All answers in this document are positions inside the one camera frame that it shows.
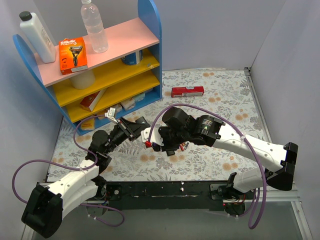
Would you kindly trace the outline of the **black battery cover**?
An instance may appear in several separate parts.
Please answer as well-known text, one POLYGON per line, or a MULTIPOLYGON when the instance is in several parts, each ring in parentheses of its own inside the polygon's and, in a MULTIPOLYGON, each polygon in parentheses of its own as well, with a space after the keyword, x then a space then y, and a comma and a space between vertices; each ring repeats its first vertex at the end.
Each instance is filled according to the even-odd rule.
POLYGON ((166 154, 167 154, 168 157, 174 156, 175 155, 175 151, 174 150, 167 150, 166 154))

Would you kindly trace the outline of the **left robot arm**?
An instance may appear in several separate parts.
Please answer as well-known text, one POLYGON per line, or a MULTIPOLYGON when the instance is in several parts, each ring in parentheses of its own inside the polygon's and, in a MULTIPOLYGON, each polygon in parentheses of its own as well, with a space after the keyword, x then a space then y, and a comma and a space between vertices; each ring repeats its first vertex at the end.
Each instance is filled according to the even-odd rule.
POLYGON ((111 132, 96 131, 79 169, 48 186, 37 185, 31 192, 21 220, 44 238, 51 237, 63 218, 84 201, 106 196, 106 181, 100 175, 111 162, 111 153, 125 140, 133 141, 150 127, 144 117, 132 122, 123 117, 111 132))

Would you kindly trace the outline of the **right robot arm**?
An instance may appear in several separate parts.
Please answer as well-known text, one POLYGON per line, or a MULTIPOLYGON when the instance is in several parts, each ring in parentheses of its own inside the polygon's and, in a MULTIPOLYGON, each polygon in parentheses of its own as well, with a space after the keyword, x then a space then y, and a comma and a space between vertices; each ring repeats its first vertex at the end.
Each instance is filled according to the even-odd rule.
POLYGON ((155 151, 175 151, 180 144, 214 147, 253 160, 258 167, 230 175, 226 192, 237 199, 250 190, 270 186, 280 191, 293 187, 298 145, 273 144, 242 133, 231 122, 215 113, 194 118, 178 104, 165 108, 158 115, 165 126, 144 130, 144 143, 155 151))

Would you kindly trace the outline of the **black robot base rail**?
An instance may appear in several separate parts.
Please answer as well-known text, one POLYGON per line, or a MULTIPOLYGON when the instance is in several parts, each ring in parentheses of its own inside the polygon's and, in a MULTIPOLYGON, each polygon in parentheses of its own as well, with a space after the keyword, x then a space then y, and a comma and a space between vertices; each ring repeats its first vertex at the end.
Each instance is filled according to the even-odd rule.
POLYGON ((92 201, 118 210, 222 211, 240 216, 254 193, 227 189, 227 181, 109 181, 92 201))

